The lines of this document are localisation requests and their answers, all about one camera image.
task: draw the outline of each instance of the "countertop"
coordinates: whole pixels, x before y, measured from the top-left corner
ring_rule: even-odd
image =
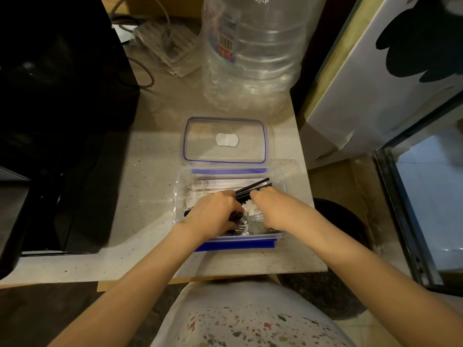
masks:
[[[140,55],[144,63],[147,58]],[[137,80],[149,82],[132,64]],[[202,93],[201,69],[179,79],[154,72],[156,83],[142,90],[125,157],[113,229],[97,254],[21,257],[0,285],[117,280],[156,246],[172,228],[174,183],[182,167],[182,133],[191,116],[246,116],[212,107]],[[269,126],[270,159],[283,171],[286,191],[313,205],[309,179],[290,99]],[[174,278],[326,271],[326,265],[298,239],[288,235],[274,249],[194,253]]]

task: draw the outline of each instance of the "black frame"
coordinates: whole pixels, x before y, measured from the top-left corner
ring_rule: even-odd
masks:
[[[448,287],[442,282],[391,153],[392,147],[461,104],[463,104],[463,91],[375,151],[374,161],[412,277],[430,291],[463,297],[463,290]]]

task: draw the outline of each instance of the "black appliance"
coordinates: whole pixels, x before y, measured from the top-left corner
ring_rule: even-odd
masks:
[[[107,242],[139,87],[101,0],[5,0],[0,279]]]

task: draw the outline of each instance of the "barcode label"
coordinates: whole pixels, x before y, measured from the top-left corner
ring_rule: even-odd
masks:
[[[218,35],[218,44],[222,46],[225,50],[232,51],[233,49],[233,40],[230,40],[222,34]]]

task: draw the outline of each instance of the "large water jug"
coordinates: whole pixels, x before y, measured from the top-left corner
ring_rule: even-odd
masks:
[[[279,110],[325,0],[204,0],[204,93],[229,110]]]

